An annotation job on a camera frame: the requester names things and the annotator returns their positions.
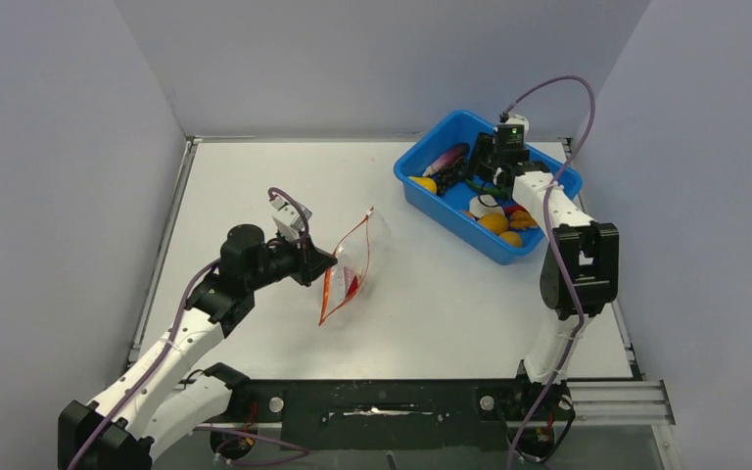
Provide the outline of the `red toy apple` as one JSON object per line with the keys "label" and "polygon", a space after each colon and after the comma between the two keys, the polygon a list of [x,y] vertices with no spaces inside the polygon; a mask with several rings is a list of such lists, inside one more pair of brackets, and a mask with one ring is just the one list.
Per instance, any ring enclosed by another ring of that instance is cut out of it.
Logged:
{"label": "red toy apple", "polygon": [[345,283],[346,283],[346,291],[345,291],[344,300],[348,301],[352,299],[359,290],[360,276],[356,273],[353,273],[352,275],[347,276],[345,278]]}

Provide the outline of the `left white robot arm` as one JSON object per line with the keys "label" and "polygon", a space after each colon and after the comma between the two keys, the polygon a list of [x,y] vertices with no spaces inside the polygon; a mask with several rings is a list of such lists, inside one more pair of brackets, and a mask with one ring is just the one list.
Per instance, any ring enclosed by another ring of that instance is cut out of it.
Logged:
{"label": "left white robot arm", "polygon": [[61,469],[149,469],[184,436],[223,413],[247,377],[218,363],[187,390],[176,386],[255,306],[256,291],[291,278],[310,286],[338,262],[301,235],[265,240],[233,227],[218,259],[195,274],[171,326],[105,391],[72,401],[58,418]]}

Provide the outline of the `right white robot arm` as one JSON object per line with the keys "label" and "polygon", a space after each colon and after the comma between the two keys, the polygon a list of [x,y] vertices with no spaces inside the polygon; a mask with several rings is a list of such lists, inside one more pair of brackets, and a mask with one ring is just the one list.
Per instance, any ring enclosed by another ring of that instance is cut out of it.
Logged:
{"label": "right white robot arm", "polygon": [[506,192],[548,242],[539,287],[550,315],[523,360],[529,380],[511,392],[513,408],[527,418],[549,407],[545,385],[566,379],[579,339],[618,291],[618,230],[596,221],[566,195],[562,172],[531,158],[518,125],[479,133],[468,161],[469,176]]}

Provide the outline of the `clear zip top bag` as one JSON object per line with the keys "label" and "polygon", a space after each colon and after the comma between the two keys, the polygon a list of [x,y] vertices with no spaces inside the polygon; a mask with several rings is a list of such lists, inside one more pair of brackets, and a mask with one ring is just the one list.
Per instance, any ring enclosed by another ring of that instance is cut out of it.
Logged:
{"label": "clear zip top bag", "polygon": [[[321,278],[319,326],[327,325],[334,314],[349,309],[370,294],[375,279],[387,263],[391,241],[390,224],[375,207],[370,207],[339,240],[332,252],[338,262]],[[360,287],[352,299],[345,301],[345,278],[353,273],[360,276]]]}

